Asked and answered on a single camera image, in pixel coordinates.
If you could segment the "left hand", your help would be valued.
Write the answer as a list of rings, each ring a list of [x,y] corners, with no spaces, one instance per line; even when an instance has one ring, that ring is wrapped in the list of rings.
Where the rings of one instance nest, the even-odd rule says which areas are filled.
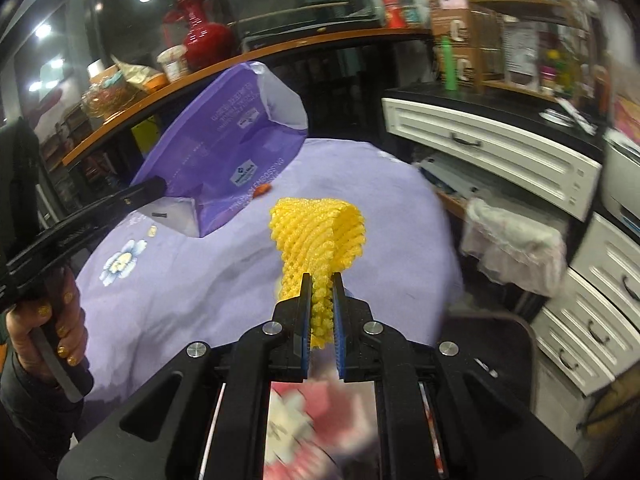
[[[68,366],[75,367],[85,359],[86,312],[80,306],[80,292],[68,266],[62,280],[53,284],[53,298],[19,302],[6,314],[6,329],[17,361],[27,374],[50,382],[53,373],[32,338],[36,328],[50,337],[56,355]]]

